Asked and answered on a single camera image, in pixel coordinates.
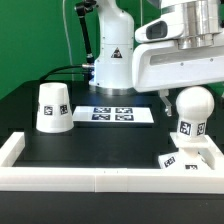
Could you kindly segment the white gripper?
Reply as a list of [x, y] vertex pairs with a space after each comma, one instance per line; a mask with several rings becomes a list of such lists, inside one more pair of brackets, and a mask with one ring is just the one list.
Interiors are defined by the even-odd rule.
[[157, 19], [138, 28], [135, 39], [133, 86], [159, 91], [168, 116], [167, 89], [224, 81], [224, 28], [217, 19]]

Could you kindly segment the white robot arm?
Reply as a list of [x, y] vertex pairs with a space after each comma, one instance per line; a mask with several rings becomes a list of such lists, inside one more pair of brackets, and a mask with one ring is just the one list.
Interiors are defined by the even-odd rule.
[[115, 0], [97, 0], [100, 54], [90, 89], [109, 95], [224, 81], [224, 0], [147, 0], [160, 17], [140, 28]]

